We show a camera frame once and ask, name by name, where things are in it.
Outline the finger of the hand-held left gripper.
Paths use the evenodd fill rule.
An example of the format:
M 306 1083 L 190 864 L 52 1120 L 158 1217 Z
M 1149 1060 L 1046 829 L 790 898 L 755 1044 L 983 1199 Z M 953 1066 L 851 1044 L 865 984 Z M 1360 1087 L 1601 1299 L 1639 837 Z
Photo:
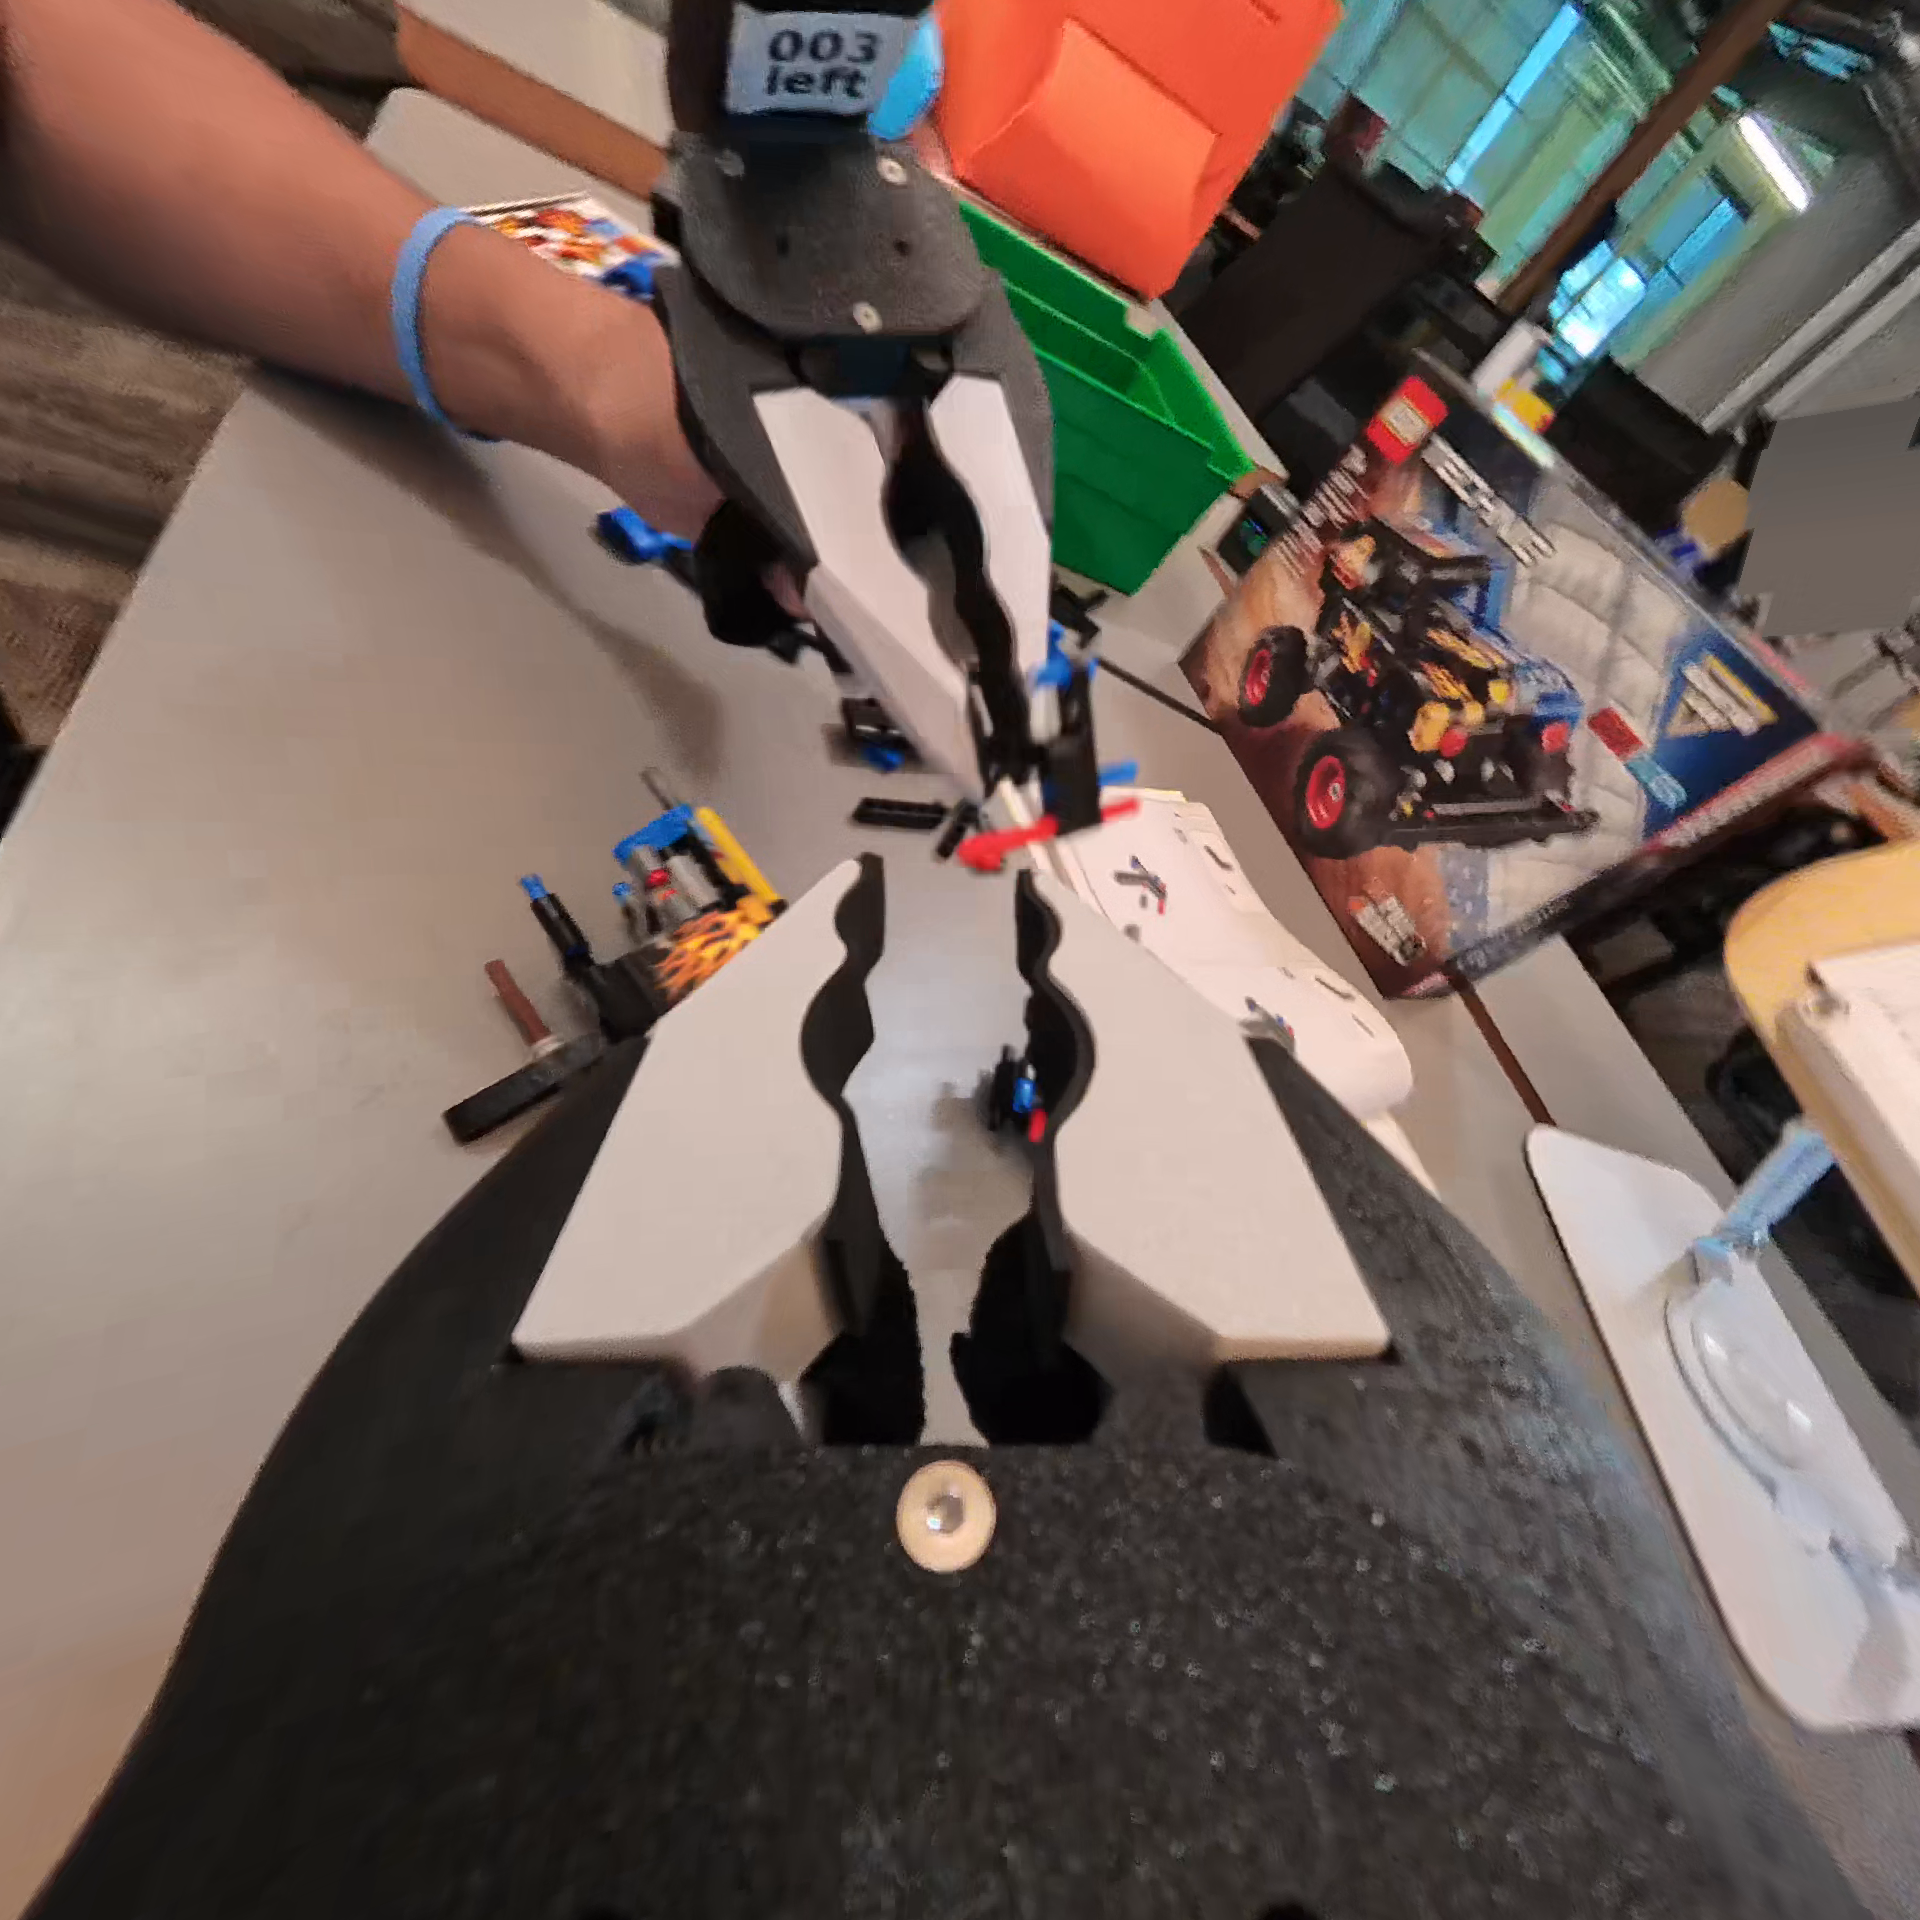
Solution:
M 922 543 L 922 703 L 963 711 L 973 663 L 1024 707 L 1048 660 L 1050 534 L 1013 403 L 1001 382 L 954 374 L 925 426 L 957 491 Z
M 964 710 L 925 707 L 925 578 L 891 530 L 888 467 L 872 424 L 812 389 L 763 391 L 755 412 L 811 542 L 806 612 L 875 686 L 925 762 L 967 797 L 979 782 L 971 725 Z

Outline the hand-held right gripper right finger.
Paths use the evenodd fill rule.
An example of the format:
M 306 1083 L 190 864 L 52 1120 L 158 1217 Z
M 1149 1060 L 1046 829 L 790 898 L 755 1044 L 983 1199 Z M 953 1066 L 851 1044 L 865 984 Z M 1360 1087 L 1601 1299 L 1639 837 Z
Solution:
M 1392 1354 L 1284 1109 L 1294 1063 L 1073 896 L 1014 894 L 1023 1042 L 1048 1107 L 1026 1210 L 991 1246 L 954 1377 L 989 1443 L 1078 1443 L 1164 1376 Z

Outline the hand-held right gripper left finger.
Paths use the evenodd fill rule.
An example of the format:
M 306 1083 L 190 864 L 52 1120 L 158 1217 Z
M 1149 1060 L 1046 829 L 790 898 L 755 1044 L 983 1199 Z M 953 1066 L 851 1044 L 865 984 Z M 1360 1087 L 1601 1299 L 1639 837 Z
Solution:
M 887 871 L 835 866 L 652 1028 L 512 1331 L 538 1364 L 794 1385 L 828 1443 L 916 1443 L 918 1309 L 872 1188 L 853 1071 Z

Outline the black blue lego chassis assembly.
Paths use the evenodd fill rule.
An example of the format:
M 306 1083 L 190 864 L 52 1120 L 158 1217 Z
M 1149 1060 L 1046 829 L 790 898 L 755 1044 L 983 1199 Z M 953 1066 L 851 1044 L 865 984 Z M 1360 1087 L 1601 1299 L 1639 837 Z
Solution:
M 1043 656 L 1021 658 L 1010 638 L 987 638 L 967 668 L 964 707 L 977 787 L 938 829 L 932 856 L 973 874 L 994 876 L 1024 858 L 1058 860 L 1070 837 L 1135 813 L 1119 793 L 1137 777 L 1126 762 L 1106 767 L 1098 756 L 1093 688 L 1101 665 L 1098 634 L 1058 622 Z

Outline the person's left forearm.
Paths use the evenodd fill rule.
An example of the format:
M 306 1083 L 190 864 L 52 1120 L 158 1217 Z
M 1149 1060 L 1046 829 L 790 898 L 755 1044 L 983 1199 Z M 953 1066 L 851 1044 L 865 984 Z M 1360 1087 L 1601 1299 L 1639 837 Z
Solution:
M 430 204 L 176 3 L 5 3 L 5 227 L 132 317 L 396 402 Z

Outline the black lego beam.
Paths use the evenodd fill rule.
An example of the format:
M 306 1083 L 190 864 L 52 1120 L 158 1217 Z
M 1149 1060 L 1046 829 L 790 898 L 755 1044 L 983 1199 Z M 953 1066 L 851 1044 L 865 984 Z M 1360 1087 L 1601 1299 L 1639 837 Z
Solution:
M 458 1146 L 492 1137 L 562 1096 L 607 1051 L 609 1042 L 599 1031 L 532 1042 L 523 1066 L 445 1109 L 442 1124 L 448 1137 Z

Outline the scattered black lego pieces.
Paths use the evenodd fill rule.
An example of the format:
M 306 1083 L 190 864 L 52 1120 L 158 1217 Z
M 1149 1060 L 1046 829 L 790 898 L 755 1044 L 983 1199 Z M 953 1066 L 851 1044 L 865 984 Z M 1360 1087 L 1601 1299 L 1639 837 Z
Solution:
M 1109 587 L 1093 587 L 1090 592 L 1077 592 L 1069 586 L 1052 587 L 1048 654 L 1038 674 L 1043 683 L 1062 688 L 1077 670 L 1082 670 L 1085 678 L 1093 678 L 1101 638 L 1098 613 L 1109 600 Z M 851 819 L 861 827 L 935 834 L 932 856 L 937 860 L 950 860 L 964 847 L 973 847 L 964 853 L 963 864 L 983 874 L 1001 871 L 1014 852 L 1031 852 L 1069 834 L 1069 827 L 1062 827 L 1050 811 L 991 827 L 985 804 L 971 800 L 946 806 L 932 800 L 866 796 L 856 801 Z

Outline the flame print lego assembly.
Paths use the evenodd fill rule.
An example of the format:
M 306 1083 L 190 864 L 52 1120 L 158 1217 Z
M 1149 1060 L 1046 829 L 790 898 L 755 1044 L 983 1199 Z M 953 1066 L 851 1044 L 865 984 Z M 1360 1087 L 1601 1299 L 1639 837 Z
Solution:
M 518 889 L 597 1033 L 629 1044 L 763 937 L 788 902 L 708 806 L 664 806 L 616 841 L 613 860 L 616 951 L 600 951 L 540 876 L 520 876 Z

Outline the lego sticker sheet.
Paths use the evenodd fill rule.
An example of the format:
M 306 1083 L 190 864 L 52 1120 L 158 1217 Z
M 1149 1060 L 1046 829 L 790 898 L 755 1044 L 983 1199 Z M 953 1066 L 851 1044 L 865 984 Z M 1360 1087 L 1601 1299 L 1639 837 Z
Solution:
M 593 194 L 469 204 L 462 212 L 562 273 L 643 303 L 657 298 L 661 269 L 678 261 L 675 248 Z

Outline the lego instruction booklet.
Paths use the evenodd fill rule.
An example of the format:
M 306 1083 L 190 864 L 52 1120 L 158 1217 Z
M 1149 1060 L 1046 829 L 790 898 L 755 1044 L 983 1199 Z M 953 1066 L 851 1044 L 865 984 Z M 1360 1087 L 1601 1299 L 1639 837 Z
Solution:
M 1380 1010 L 1260 898 L 1224 827 L 1172 787 L 1123 785 L 1101 827 L 1044 840 L 1038 871 L 1236 1021 L 1276 1028 L 1363 1125 L 1380 1131 L 1414 1089 Z

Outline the lego set box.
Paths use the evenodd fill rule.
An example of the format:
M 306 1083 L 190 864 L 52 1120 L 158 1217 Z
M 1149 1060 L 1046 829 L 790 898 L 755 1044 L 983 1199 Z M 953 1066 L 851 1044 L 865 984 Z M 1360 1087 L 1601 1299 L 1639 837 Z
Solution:
M 1388 998 L 1477 984 L 1871 757 L 1601 491 L 1427 360 L 1182 670 Z

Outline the person's left hand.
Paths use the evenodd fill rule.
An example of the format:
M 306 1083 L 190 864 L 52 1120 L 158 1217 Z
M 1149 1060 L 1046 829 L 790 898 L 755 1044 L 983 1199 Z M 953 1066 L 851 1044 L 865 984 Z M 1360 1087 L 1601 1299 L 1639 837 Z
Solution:
M 667 332 L 640 302 L 517 252 L 461 294 L 432 374 L 461 427 L 607 485 L 652 528 L 698 537 L 720 491 L 678 415 Z

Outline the green plastic bin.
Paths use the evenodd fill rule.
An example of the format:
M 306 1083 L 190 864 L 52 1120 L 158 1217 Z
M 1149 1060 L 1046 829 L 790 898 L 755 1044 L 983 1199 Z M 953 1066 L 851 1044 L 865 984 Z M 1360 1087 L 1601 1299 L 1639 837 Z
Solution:
M 1255 467 L 1167 325 L 980 204 L 959 204 L 1046 380 L 1052 560 L 1132 595 Z

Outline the small device green display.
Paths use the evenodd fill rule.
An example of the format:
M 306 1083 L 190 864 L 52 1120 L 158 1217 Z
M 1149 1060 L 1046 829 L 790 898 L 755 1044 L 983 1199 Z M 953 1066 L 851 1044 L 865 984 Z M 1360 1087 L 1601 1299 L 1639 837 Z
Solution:
M 1302 513 L 1302 499 L 1284 482 L 1260 479 L 1232 496 L 1232 512 L 1212 542 L 1215 570 L 1236 586 L 1278 546 Z

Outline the orange box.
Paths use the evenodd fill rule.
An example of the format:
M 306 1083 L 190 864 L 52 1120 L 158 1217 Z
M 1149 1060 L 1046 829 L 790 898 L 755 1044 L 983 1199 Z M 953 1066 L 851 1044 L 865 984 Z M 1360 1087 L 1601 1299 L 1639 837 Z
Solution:
M 973 198 L 1164 296 L 1336 32 L 1338 2 L 942 2 L 932 121 Z

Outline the blue wristband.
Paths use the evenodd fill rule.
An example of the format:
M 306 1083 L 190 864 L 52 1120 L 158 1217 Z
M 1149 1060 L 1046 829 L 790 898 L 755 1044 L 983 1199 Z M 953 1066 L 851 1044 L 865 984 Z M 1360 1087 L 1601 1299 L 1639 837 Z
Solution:
M 434 204 L 421 212 L 398 241 L 388 321 L 398 397 L 445 434 L 492 445 L 502 427 L 489 414 L 489 339 L 474 332 L 474 314 L 462 303 L 469 285 L 458 275 L 474 231 L 479 221 L 464 205 Z

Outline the round wooden table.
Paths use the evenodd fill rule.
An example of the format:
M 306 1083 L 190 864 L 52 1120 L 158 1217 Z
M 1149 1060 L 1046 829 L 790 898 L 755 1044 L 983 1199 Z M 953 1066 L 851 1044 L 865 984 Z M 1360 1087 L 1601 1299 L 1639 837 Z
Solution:
M 1813 1109 L 1813 1091 L 1802 1071 L 1791 1063 L 1781 1035 L 1782 1014 L 1815 959 L 1908 940 L 1918 941 L 1918 845 L 1913 840 L 1829 858 L 1769 884 L 1740 908 L 1726 936 L 1726 972 L 1747 1023 L 1782 1073 L 1800 1114 L 1824 1140 Z M 1855 1180 L 1838 1162 L 1836 1166 L 1908 1284 L 1917 1286 L 1918 1228 L 1917 1239 L 1887 1232 Z

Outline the stack of white papers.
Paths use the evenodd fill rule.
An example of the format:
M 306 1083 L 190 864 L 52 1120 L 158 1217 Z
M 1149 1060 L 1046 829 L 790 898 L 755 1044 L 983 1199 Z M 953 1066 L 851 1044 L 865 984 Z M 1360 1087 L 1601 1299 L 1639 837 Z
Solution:
M 1918 941 L 1811 962 L 1781 1037 L 1836 1163 L 1882 1229 L 1917 1239 Z

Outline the white base plate with lens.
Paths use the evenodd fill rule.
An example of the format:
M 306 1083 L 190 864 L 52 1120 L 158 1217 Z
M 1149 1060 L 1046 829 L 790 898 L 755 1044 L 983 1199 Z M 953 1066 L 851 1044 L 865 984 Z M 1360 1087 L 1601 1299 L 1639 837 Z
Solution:
M 1796 1120 L 1726 1203 L 1540 1124 L 1527 1162 L 1729 1637 L 1794 1721 L 1918 1726 L 1917 1521 L 1765 1262 L 1835 1169 Z

